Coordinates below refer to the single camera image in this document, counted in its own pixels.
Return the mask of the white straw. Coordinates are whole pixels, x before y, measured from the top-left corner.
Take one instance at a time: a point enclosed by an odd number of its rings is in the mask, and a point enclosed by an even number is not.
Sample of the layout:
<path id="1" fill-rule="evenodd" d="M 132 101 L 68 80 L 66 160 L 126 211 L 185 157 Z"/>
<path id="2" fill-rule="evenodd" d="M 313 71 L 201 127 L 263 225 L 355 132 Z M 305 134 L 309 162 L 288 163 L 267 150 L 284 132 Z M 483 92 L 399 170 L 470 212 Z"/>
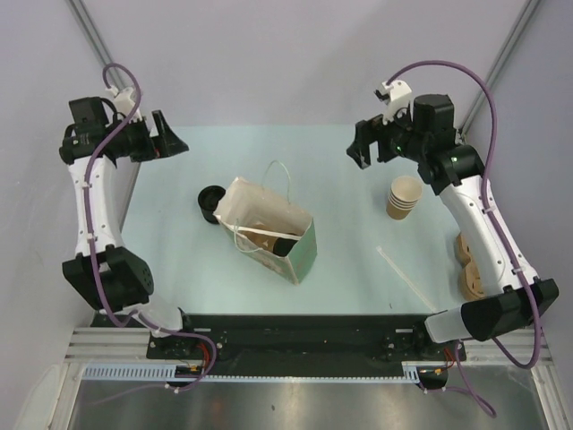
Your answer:
<path id="1" fill-rule="evenodd" d="M 381 246 L 376 247 L 377 253 L 387 262 L 390 268 L 407 284 L 411 291 L 425 304 L 431 313 L 436 313 L 437 308 L 435 305 L 423 294 L 423 292 L 414 284 L 414 282 L 407 277 L 407 275 L 400 270 L 397 264 L 384 252 Z"/>

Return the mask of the green patterned paper gift bag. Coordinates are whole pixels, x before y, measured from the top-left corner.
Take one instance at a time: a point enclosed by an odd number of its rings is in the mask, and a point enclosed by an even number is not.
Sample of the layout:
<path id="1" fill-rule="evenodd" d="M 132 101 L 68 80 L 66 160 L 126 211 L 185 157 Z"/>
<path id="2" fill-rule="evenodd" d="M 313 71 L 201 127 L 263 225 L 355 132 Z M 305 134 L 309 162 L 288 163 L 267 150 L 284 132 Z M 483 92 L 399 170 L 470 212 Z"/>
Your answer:
<path id="1" fill-rule="evenodd" d="M 309 274 L 318 255 L 314 217 L 293 202 L 292 179 L 284 163 L 272 160 L 265 172 L 269 173 L 275 165 L 286 174 L 285 192 L 273 191 L 265 185 L 265 179 L 254 183 L 238 176 L 227 188 L 214 215 L 240 254 L 298 285 Z M 298 243 L 287 257 L 278 257 L 256 247 L 244 235 L 245 231 L 265 232 L 278 238 L 294 239 Z"/>

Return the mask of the black plastic cup lid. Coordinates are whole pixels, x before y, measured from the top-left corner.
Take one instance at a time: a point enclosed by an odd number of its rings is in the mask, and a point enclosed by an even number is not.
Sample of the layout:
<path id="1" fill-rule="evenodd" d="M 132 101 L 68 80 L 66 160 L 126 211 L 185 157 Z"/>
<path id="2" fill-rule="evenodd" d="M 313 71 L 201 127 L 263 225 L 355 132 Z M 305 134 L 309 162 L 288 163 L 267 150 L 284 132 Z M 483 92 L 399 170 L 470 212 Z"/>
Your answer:
<path id="1" fill-rule="evenodd" d="M 272 253 L 278 257 L 287 257 L 297 243 L 297 240 L 279 237 L 273 245 Z"/>

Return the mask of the single brown cardboard cup carrier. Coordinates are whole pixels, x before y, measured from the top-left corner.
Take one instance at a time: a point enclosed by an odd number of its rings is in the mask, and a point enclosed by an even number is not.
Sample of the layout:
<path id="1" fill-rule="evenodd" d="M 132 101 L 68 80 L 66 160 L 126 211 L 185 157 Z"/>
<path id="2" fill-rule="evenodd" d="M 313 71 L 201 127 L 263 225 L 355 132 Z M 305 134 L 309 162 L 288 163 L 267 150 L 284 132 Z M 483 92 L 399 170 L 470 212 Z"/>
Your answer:
<path id="1" fill-rule="evenodd" d="M 271 236 L 265 232 L 245 231 L 244 235 L 258 248 L 268 252 L 273 252 L 274 245 L 277 242 L 277 236 Z"/>

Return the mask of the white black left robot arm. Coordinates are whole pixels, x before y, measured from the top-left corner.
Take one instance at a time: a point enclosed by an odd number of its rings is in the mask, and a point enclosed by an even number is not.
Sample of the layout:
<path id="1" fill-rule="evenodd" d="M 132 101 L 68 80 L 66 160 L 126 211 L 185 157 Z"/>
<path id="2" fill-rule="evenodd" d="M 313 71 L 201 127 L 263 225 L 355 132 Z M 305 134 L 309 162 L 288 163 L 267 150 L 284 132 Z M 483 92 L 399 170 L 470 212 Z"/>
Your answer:
<path id="1" fill-rule="evenodd" d="M 109 316 L 121 312 L 167 336 L 177 357 L 191 356 L 198 337 L 183 327 L 183 314 L 154 293 L 149 265 L 129 251 L 122 239 L 115 208 L 116 162 L 165 159 L 189 147 L 169 127 L 159 110 L 149 127 L 134 88 L 108 89 L 107 98 L 90 97 L 69 103 L 73 123 L 59 149 L 73 181 L 78 236 L 75 255 L 62 265 L 64 278 L 96 310 Z"/>

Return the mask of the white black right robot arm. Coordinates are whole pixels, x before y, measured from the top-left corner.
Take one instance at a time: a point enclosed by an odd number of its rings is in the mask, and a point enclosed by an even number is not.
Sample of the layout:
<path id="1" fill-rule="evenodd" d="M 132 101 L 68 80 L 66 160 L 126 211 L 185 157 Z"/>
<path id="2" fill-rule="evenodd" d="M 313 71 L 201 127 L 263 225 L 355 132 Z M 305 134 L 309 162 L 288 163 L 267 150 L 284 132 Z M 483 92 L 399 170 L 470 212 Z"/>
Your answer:
<path id="1" fill-rule="evenodd" d="M 423 182 L 439 196 L 457 222 L 481 276 L 483 298 L 429 316 L 413 337 L 415 353 L 434 359 L 446 342 L 473 338 L 485 341 L 525 327 L 543 315 L 559 295 L 553 279 L 540 279 L 518 255 L 502 219 L 492 221 L 492 197 L 482 197 L 483 162 L 474 147 L 456 141 L 454 105 L 449 96 L 427 94 L 411 99 L 380 94 L 384 113 L 355 125 L 346 153 L 361 169 L 371 165 L 370 146 L 378 160 L 396 157 L 417 164 Z"/>

